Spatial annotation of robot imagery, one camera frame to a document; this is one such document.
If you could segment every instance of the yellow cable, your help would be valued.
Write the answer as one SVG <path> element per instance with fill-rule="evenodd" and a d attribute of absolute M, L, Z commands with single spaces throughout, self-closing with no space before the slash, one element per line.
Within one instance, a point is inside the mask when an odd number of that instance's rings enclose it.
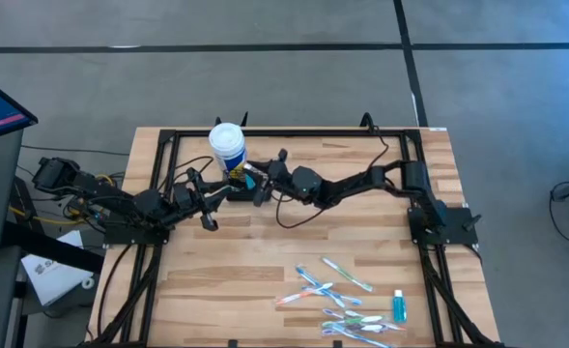
<path fill-rule="evenodd" d="M 26 214 L 14 207 L 9 207 L 10 211 L 12 211 L 12 213 L 14 214 L 18 214 L 22 217 L 26 216 Z M 51 219 L 51 218 L 45 218 L 45 217 L 33 217 L 35 220 L 39 220 L 41 222 L 47 222 L 47 223 L 53 223 L 53 224 L 63 224 L 63 225 L 74 225 L 74 224 L 80 224 L 83 222 L 83 220 L 78 220 L 78 221 L 61 221 L 61 220 L 55 220 L 55 219 Z"/>
<path fill-rule="evenodd" d="M 103 178 L 103 179 L 107 180 L 108 183 L 110 183 L 111 186 L 114 186 L 114 182 L 112 181 L 112 179 L 111 179 L 109 176 L 105 175 L 105 174 L 98 174 L 98 175 L 95 176 L 95 178 L 96 178 L 96 179 Z"/>

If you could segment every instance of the black metal frame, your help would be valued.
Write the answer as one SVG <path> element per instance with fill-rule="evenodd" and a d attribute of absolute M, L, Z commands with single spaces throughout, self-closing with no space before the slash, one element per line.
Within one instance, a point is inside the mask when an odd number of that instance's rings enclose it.
<path fill-rule="evenodd" d="M 247 129 L 243 130 L 243 134 L 246 137 L 251 136 L 321 136 L 321 137 L 329 137 L 329 136 L 348 136 L 348 137 L 376 137 L 378 134 L 384 137 L 396 137 L 400 142 L 400 150 L 401 156 L 403 160 L 411 160 L 412 156 L 409 152 L 409 142 L 414 145 L 415 156 L 417 160 L 424 161 L 425 157 L 423 153 L 422 141 L 421 141 L 421 134 L 419 130 L 379 130 L 379 133 L 372 131 L 374 128 L 374 122 L 372 118 L 365 114 L 361 119 L 360 128 L 350 129 L 350 130 L 338 130 L 338 129 L 316 129 L 316 130 L 253 130 Z M 150 183 L 150 188 L 157 187 L 157 179 L 159 178 L 160 170 L 162 167 L 162 160 L 163 160 L 163 153 L 165 147 L 168 143 L 171 144 L 172 150 L 168 162 L 168 175 L 166 175 L 167 181 L 164 184 L 165 187 L 165 194 L 166 196 L 169 194 L 170 189 L 172 188 L 172 178 L 174 178 L 174 171 L 175 166 L 177 165 L 177 156 L 179 154 L 179 146 L 181 144 L 181 139 L 183 137 L 206 137 L 209 136 L 210 130 L 161 130 L 159 133 L 159 137 L 157 140 L 157 150 L 156 150 L 156 160 L 153 166 L 152 171 L 152 178 Z M 435 245 L 434 252 L 437 256 L 437 261 L 439 265 L 439 270 L 441 273 L 440 280 L 438 280 L 437 272 L 434 270 L 432 263 L 430 262 L 430 252 L 427 248 L 428 245 L 425 243 L 418 243 L 415 241 L 418 249 L 419 249 L 419 256 L 421 260 L 421 268 L 424 274 L 424 284 L 426 288 L 426 295 L 428 298 L 428 307 L 430 312 L 430 321 L 433 328 L 433 336 L 435 339 L 435 343 L 438 347 L 447 347 L 447 346 L 458 346 L 464 344 L 462 332 L 461 332 L 461 325 L 467 332 L 473 334 L 471 341 L 473 344 L 477 344 L 479 347 L 489 344 L 492 345 L 493 342 L 488 340 L 483 334 L 479 332 L 479 330 L 472 324 L 469 320 L 467 315 L 464 311 L 460 308 L 457 304 L 452 290 L 451 279 L 449 275 L 449 269 L 447 266 L 447 258 L 445 255 L 443 245 Z M 160 259 L 161 256 L 161 247 L 156 247 L 154 249 L 154 257 L 157 260 Z M 145 259 L 145 246 L 139 246 L 138 251 L 136 253 L 136 259 L 134 261 L 134 269 L 133 274 L 131 277 L 131 284 L 130 284 L 130 294 L 135 290 L 139 278 L 141 276 L 141 270 L 143 268 L 144 259 Z M 151 318 L 153 313 L 153 305 L 155 302 L 155 291 L 156 291 L 156 283 L 157 277 L 155 276 L 151 283 L 149 284 L 147 290 L 146 301 L 144 305 L 144 314 L 142 317 L 142 323 L 140 326 L 140 342 L 147 342 L 149 336 L 149 329 L 151 327 Z M 447 304 L 447 313 L 449 316 L 449 323 L 451 327 L 451 333 L 453 336 L 453 342 L 447 342 L 443 338 L 443 331 L 441 327 L 441 318 L 440 312 L 437 302 L 437 297 L 435 293 L 435 289 L 439 291 L 441 297 L 445 300 Z M 128 342 L 130 328 L 131 328 L 131 320 L 132 316 L 126 321 L 122 329 L 121 335 L 121 342 Z M 237 345 L 237 342 L 231 340 L 229 343 L 233 342 L 234 345 Z M 334 340 L 333 346 L 342 347 L 342 341 Z"/>
<path fill-rule="evenodd" d="M 93 272 L 98 275 L 103 257 L 83 248 L 59 242 L 13 222 L 5 222 L 2 246 L 19 246 L 24 251 L 64 265 Z"/>

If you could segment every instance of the toothbrush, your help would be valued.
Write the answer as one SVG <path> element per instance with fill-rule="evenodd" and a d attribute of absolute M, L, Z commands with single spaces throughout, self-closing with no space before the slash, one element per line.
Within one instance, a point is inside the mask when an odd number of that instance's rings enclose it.
<path fill-rule="evenodd" d="M 310 286 L 303 286 L 302 289 L 303 289 L 303 290 L 311 289 L 311 287 L 310 287 Z M 328 290 L 328 291 L 329 291 L 331 294 L 333 294 L 335 297 L 337 297 L 338 299 L 340 299 L 340 300 L 350 301 L 351 304 L 353 304 L 353 305 L 363 305 L 363 301 L 360 300 L 360 299 L 356 299 L 356 298 L 350 297 L 350 296 L 344 296 L 344 295 L 342 295 L 342 294 L 333 292 L 333 291 L 331 291 L 331 290 Z"/>
<path fill-rule="evenodd" d="M 373 324 L 373 325 L 364 325 L 360 328 L 360 330 L 365 332 L 380 334 L 389 330 L 389 328 L 387 327 L 387 325 L 384 324 Z"/>
<path fill-rule="evenodd" d="M 325 284 L 323 284 L 323 286 L 321 286 L 319 288 L 305 290 L 305 291 L 302 291 L 298 294 L 287 296 L 287 297 L 279 300 L 275 304 L 276 305 L 284 305 L 284 304 L 287 304 L 287 303 L 292 302 L 294 300 L 298 300 L 298 299 L 301 299 L 301 298 L 304 298 L 304 297 L 307 297 L 307 296 L 310 296 L 313 294 L 319 294 L 322 290 L 326 290 L 326 289 L 330 288 L 331 286 L 333 286 L 333 283 L 325 283 Z"/>
<path fill-rule="evenodd" d="M 391 346 L 388 346 L 386 344 L 382 344 L 382 343 L 377 342 L 373 339 L 366 338 L 366 337 L 359 335 L 359 334 L 356 334 L 356 333 L 352 333 L 351 331 L 347 330 L 346 328 L 344 328 L 338 324 L 333 324 L 330 326 L 330 328 L 334 332 L 338 332 L 338 333 L 343 334 L 344 336 L 350 337 L 352 339 L 356 339 L 356 340 L 360 340 L 360 341 L 365 342 L 365 343 L 373 344 L 373 345 L 375 345 L 377 347 L 381 347 L 381 348 L 391 348 Z"/>
<path fill-rule="evenodd" d="M 365 315 L 359 314 L 359 313 L 357 313 L 357 312 L 355 312 L 355 311 L 352 311 L 352 310 L 347 310 L 347 311 L 344 312 L 344 314 L 346 314 L 346 315 L 348 315 L 348 316 L 350 316 L 350 317 L 355 317 L 355 318 L 363 318 L 363 317 L 366 317 Z M 382 321 L 381 324 L 385 325 L 388 329 L 396 330 L 396 331 L 405 331 L 405 330 L 406 330 L 405 328 L 401 328 L 401 327 L 399 327 L 399 326 L 397 326 L 397 325 L 395 325 L 395 324 L 392 324 L 392 323 L 387 319 L 386 316 L 383 316 L 382 319 L 383 319 L 383 321 Z"/>
<path fill-rule="evenodd" d="M 344 324 L 350 325 L 350 324 L 375 323 L 375 322 L 379 322 L 383 319 L 384 319 L 384 317 L 382 315 L 346 318 L 346 319 L 344 319 Z"/>
<path fill-rule="evenodd" d="M 336 265 L 333 261 L 329 260 L 326 257 L 322 257 L 321 258 L 323 260 L 323 262 L 325 262 L 328 266 L 330 266 L 331 268 L 333 268 L 335 271 L 337 271 L 340 275 L 342 275 L 344 278 L 348 279 L 349 281 L 351 281 L 353 284 L 360 286 L 363 290 L 367 291 L 367 292 L 372 292 L 372 285 L 366 284 L 364 282 L 361 282 L 359 280 L 357 280 L 354 276 L 352 276 L 350 273 L 346 272 L 344 269 L 342 269 L 340 266 Z"/>
<path fill-rule="evenodd" d="M 320 287 L 321 283 L 316 280 L 316 278 L 312 275 L 310 275 L 302 266 L 295 266 L 295 269 L 297 270 L 297 273 L 299 273 L 299 275 L 304 278 L 305 280 L 307 280 L 310 284 L 316 286 L 316 287 Z M 339 294 L 333 293 L 330 290 L 322 290 L 321 294 L 325 295 L 325 296 L 329 296 L 331 297 L 331 299 L 340 307 L 345 308 L 346 305 L 344 304 L 344 302 L 342 302 L 342 300 L 340 300 L 339 298 Z"/>
<path fill-rule="evenodd" d="M 344 315 L 338 314 L 338 313 L 334 312 L 334 311 L 331 310 L 331 309 L 325 308 L 325 309 L 323 309 L 323 313 L 326 314 L 326 315 L 334 316 L 334 317 L 336 317 L 336 318 L 338 318 L 338 319 L 344 320 Z"/>

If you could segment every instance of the small blue bottle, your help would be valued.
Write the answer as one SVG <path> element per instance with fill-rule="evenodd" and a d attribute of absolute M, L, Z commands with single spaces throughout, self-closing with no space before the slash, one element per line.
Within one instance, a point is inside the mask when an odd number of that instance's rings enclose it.
<path fill-rule="evenodd" d="M 407 322 L 407 304 L 404 302 L 402 290 L 396 290 L 393 296 L 393 321 L 396 323 Z"/>

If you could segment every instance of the black cable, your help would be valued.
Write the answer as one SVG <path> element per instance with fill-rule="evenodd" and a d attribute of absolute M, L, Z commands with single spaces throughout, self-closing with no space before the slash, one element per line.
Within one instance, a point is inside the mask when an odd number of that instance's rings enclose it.
<path fill-rule="evenodd" d="M 87 217 L 84 218 L 84 222 L 86 222 L 86 224 L 91 226 L 91 228 L 93 228 L 95 231 L 100 232 L 101 234 L 106 234 L 106 231 L 100 230 L 99 228 L 97 228 L 91 221 L 89 221 L 89 219 Z"/>
<path fill-rule="evenodd" d="M 119 257 L 117 257 L 117 260 L 112 265 L 112 269 L 110 269 L 110 275 L 108 275 L 108 279 L 103 285 L 103 290 L 101 291 L 101 299 L 100 299 L 100 311 L 98 313 L 98 336 L 101 336 L 101 313 L 103 311 L 103 303 L 106 298 L 106 292 L 108 291 L 108 286 L 110 286 L 110 280 L 112 280 L 112 276 L 114 275 L 115 271 L 117 271 L 117 267 L 119 267 L 121 259 L 123 259 L 123 256 L 125 256 L 130 247 L 131 245 L 128 245 L 126 246 L 126 248 L 123 249 L 123 251 L 121 251 Z"/>
<path fill-rule="evenodd" d="M 474 253 L 475 256 L 477 256 L 480 264 L 482 265 L 484 264 L 484 260 L 481 258 L 481 254 L 479 253 L 479 251 L 477 251 L 472 245 L 465 245 L 465 247 L 469 249 L 472 253 Z"/>
<path fill-rule="evenodd" d="M 126 176 L 126 172 L 125 171 L 116 172 L 116 173 L 108 174 L 108 176 L 110 178 L 114 178 L 114 177 L 124 178 Z"/>
<path fill-rule="evenodd" d="M 84 150 L 84 149 L 61 149 L 61 148 L 48 148 L 43 146 L 31 146 L 31 145 L 20 145 L 25 149 L 31 150 L 46 150 L 46 151 L 58 151 L 58 152 L 80 152 L 80 153 L 94 153 L 94 154 L 103 154 L 103 155 L 112 155 L 112 156 L 129 156 L 126 153 L 117 153 L 112 151 L 102 151 L 102 150 Z"/>
<path fill-rule="evenodd" d="M 15 166 L 16 166 L 18 169 L 21 169 L 21 170 L 27 172 L 31 177 L 35 178 L 35 174 L 33 174 L 32 171 L 26 169 L 26 168 L 23 167 L 23 166 L 20 166 L 20 164 L 16 164 Z"/>
<path fill-rule="evenodd" d="M 91 333 L 91 330 L 89 329 L 89 324 L 87 324 L 87 334 L 89 335 L 89 339 L 94 340 L 95 338 L 93 337 L 93 333 Z"/>
<path fill-rule="evenodd" d="M 63 214 L 64 218 L 68 218 L 70 220 L 73 220 L 75 218 L 75 216 L 68 215 L 69 211 L 70 211 L 70 207 L 68 207 L 68 205 L 66 204 L 65 207 L 63 207 L 63 211 L 61 212 L 61 214 Z"/>
<path fill-rule="evenodd" d="M 181 168 L 181 167 L 183 167 L 183 166 L 185 166 L 185 165 L 194 163 L 194 162 L 196 162 L 197 160 L 209 160 L 209 161 L 207 161 L 207 163 L 198 171 L 199 173 L 202 173 L 202 172 L 205 171 L 205 169 L 207 169 L 207 167 L 213 162 L 213 157 L 212 157 L 212 156 L 200 156 L 200 157 L 197 157 L 197 158 L 195 158 L 195 159 L 190 159 L 189 161 L 187 161 L 187 162 L 185 162 L 185 163 L 181 163 L 181 164 L 177 165 L 177 166 L 175 167 L 175 170 L 177 170 L 177 169 L 179 169 L 179 168 Z M 177 175 L 176 177 L 174 177 L 174 179 L 172 180 L 172 182 L 173 182 L 173 183 L 176 182 L 177 179 L 181 178 L 183 175 L 186 175 L 186 174 L 187 174 L 186 172 L 183 172 L 183 173 Z M 161 189 L 164 187 L 164 185 L 166 185 L 166 181 L 167 181 L 167 180 L 168 180 L 168 174 L 166 174 L 166 176 L 164 177 L 164 180 L 161 182 L 161 185 L 159 185 L 159 187 L 157 188 L 157 190 L 161 190 Z"/>
<path fill-rule="evenodd" d="M 106 329 L 103 331 L 103 334 L 98 336 L 96 339 L 97 343 L 111 343 L 115 339 L 115 336 L 121 329 L 121 326 L 126 322 L 126 320 L 130 318 L 131 313 L 134 311 L 134 308 L 142 297 L 144 291 L 153 281 L 156 281 L 160 260 L 161 246 L 156 246 L 154 248 L 153 255 L 151 256 L 149 266 L 142 275 L 142 278 L 128 295 L 128 299 L 121 306 L 121 309 L 119 309 L 119 312 L 115 318 L 107 325 Z"/>
<path fill-rule="evenodd" d="M 271 198 L 273 198 L 274 200 L 276 200 L 278 202 L 282 202 L 282 203 L 292 202 L 295 199 L 293 197 L 290 197 L 290 199 L 288 199 L 288 200 L 280 200 L 275 195 L 273 195 L 273 191 L 271 192 Z"/>
<path fill-rule="evenodd" d="M 277 200 L 277 206 L 275 206 L 275 221 L 276 221 L 277 224 L 280 225 L 280 227 L 282 227 L 282 228 L 291 229 L 291 228 L 295 228 L 295 227 L 301 226 L 301 225 L 303 225 L 304 223 L 309 222 L 309 221 L 313 220 L 314 218 L 316 218 L 317 216 L 319 216 L 320 214 L 322 214 L 322 213 L 325 211 L 325 209 L 326 209 L 326 208 L 323 208 L 323 209 L 321 209 L 320 211 L 318 211 L 318 213 L 316 213 L 315 215 L 313 215 L 313 216 L 311 216 L 311 217 L 309 217 L 309 218 L 307 218 L 307 219 L 305 219 L 305 220 L 302 220 L 302 221 L 300 221 L 300 222 L 294 223 L 294 224 L 292 224 L 292 225 L 285 225 L 285 224 L 282 223 L 282 221 L 280 221 L 280 205 L 282 204 L 282 198 L 283 198 L 283 197 L 284 197 L 284 192 L 282 192 L 282 193 L 280 194 L 280 199 Z"/>
<path fill-rule="evenodd" d="M 553 221 L 553 226 L 555 227 L 556 232 L 559 234 L 559 236 L 563 237 L 564 240 L 566 240 L 566 241 L 569 242 L 569 237 L 565 236 L 565 235 L 563 234 L 563 232 L 561 232 L 561 230 L 558 228 L 558 225 L 556 224 L 556 221 L 555 221 L 555 215 L 553 214 L 553 194 L 555 193 L 555 190 L 556 190 L 559 186 L 565 185 L 565 184 L 569 184 L 569 182 L 561 182 L 561 183 L 558 183 L 558 184 L 556 184 L 556 185 L 553 187 L 553 189 L 551 189 L 551 197 L 550 197 L 550 199 L 549 199 L 549 201 L 548 201 L 548 211 L 549 211 L 549 213 L 550 213 L 550 215 L 551 215 L 551 220 Z"/>
<path fill-rule="evenodd" d="M 379 160 L 387 152 L 387 150 L 389 150 L 389 144 L 384 142 L 383 136 L 381 135 L 381 129 L 379 128 L 379 126 L 374 126 L 373 131 L 376 132 L 376 135 L 379 137 L 379 140 L 381 140 L 381 142 L 383 143 L 384 150 L 378 156 L 376 156 L 374 159 L 372 159 L 372 161 L 368 165 L 368 169 L 370 169 L 374 165 L 374 163 L 376 163 L 377 160 Z"/>

